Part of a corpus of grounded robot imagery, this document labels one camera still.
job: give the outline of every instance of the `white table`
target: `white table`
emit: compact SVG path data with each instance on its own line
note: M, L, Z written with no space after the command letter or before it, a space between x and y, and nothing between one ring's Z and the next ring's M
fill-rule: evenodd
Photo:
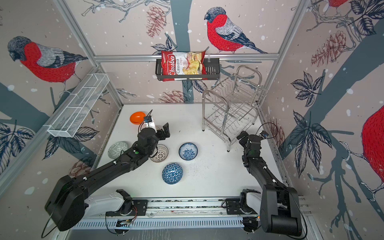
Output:
M132 113L151 110L157 126L169 123L170 138L159 141L167 146L168 157L160 163L146 161L138 169L123 174L112 180L93 196L110 194L116 189L124 189L136 198L158 197L234 197L245 189L261 190L256 179L243 166L243 148L239 143L232 145L227 152L226 144L208 128L203 132L201 104L141 104L125 105L120 113L98 167L112 161L108 157L109 147L118 141L125 141L128 146L137 141L137 128L129 121ZM257 119L247 132L254 134L261 125ZM191 161L179 156L179 147L185 142L192 142L198 147L198 155ZM267 162L271 172L281 181L278 168L266 140L262 141L261 156ZM172 162L183 168L180 182L169 185L161 176L163 168Z

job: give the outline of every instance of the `blue patterned bowl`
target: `blue patterned bowl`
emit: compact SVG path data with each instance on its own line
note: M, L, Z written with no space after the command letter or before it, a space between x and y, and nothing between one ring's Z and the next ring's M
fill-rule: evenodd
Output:
M192 160L197 155L197 147L191 142L184 143L179 148L179 156L184 160Z
M175 184L183 176L183 169L177 163L170 163L163 169L163 180L168 184Z

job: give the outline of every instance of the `bird head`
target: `bird head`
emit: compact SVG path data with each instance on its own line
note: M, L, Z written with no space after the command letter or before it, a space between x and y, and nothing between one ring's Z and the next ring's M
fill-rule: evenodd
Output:
M214 21L214 19L221 15L221 14L226 14L224 8L222 7L213 7L213 8L210 8L208 11L207 11L207 14L205 15L204 17L204 20L207 20L209 23L212 23Z
M26 61L24 47L32 41L29 38L24 36L14 37L8 43L8 51L13 61L20 59L21 61Z

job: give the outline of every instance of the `chip bag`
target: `chip bag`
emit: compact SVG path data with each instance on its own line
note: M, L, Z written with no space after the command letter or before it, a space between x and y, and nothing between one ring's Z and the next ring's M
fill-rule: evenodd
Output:
M163 75L197 75L207 74L203 64L205 51L193 52L161 52ZM163 81L187 80L186 78L165 78Z

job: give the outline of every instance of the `orange bowl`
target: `orange bowl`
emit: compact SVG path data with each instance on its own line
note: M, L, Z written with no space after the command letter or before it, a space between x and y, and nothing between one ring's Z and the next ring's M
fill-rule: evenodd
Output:
M140 125L144 121L145 116L146 114L143 112L135 112L134 114L131 115L129 120L133 124Z

